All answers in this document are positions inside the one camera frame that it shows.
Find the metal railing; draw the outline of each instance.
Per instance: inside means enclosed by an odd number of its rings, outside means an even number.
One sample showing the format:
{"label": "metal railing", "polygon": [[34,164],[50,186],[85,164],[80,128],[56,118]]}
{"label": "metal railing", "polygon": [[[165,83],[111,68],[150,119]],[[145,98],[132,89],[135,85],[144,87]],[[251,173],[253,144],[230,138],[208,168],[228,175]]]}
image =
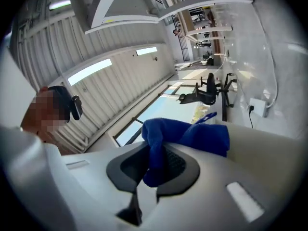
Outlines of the metal railing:
{"label": "metal railing", "polygon": [[[179,24],[179,20],[176,17],[172,18],[173,20],[173,24],[175,29],[178,28]],[[182,30],[179,31],[178,33],[178,38],[179,38],[179,42],[180,42],[180,46],[181,46],[181,51],[182,51],[182,55],[183,55],[183,61],[189,61],[189,53],[188,53],[188,47],[187,47],[187,43],[186,43],[186,38],[185,35],[183,34]]]}

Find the black office chair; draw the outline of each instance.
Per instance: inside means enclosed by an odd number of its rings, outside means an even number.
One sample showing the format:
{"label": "black office chair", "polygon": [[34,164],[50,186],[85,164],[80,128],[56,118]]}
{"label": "black office chair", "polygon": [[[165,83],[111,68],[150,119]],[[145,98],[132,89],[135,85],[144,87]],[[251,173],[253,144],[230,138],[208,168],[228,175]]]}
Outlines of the black office chair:
{"label": "black office chair", "polygon": [[193,103],[193,102],[203,102],[206,105],[213,105],[216,102],[216,96],[218,97],[219,93],[222,93],[222,98],[225,99],[227,107],[233,107],[233,104],[230,104],[227,93],[229,92],[229,87],[232,82],[237,82],[236,79],[232,79],[228,83],[228,76],[233,74],[227,74],[226,82],[224,88],[217,89],[221,87],[220,84],[215,84],[214,74],[208,74],[206,82],[202,81],[201,77],[201,87],[206,85],[206,91],[198,89],[198,83],[191,94],[181,94],[179,97],[180,104]]}

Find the power cord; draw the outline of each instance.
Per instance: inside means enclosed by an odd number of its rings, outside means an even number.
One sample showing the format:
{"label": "power cord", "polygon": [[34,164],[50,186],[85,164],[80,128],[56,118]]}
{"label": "power cord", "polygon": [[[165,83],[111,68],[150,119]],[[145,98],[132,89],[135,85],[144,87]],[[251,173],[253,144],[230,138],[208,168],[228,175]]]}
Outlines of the power cord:
{"label": "power cord", "polygon": [[249,120],[250,120],[250,123],[251,123],[251,128],[254,128],[254,126],[252,125],[252,121],[251,121],[251,118],[250,118],[250,113],[254,110],[254,106],[253,105],[250,105],[248,107],[248,112],[249,112]]}

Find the black cable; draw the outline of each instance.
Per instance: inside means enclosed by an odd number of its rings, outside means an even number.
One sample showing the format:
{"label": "black cable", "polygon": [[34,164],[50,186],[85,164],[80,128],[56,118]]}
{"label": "black cable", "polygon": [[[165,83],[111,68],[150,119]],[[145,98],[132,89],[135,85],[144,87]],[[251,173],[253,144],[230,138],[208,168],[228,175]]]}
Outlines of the black cable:
{"label": "black cable", "polygon": [[250,118],[250,113],[254,110],[254,106],[249,106],[249,120],[250,120],[250,123],[251,123],[251,128],[254,128],[254,126],[252,125],[252,121],[251,121],[251,118]]}

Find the power outlet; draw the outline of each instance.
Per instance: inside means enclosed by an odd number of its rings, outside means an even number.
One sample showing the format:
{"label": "power outlet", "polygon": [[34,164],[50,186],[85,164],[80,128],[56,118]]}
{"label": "power outlet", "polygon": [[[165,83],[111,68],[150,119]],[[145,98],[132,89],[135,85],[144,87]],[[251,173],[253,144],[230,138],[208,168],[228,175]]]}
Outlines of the power outlet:
{"label": "power outlet", "polygon": [[266,116],[266,102],[260,99],[251,98],[249,105],[253,105],[254,110],[252,111],[260,117]]}

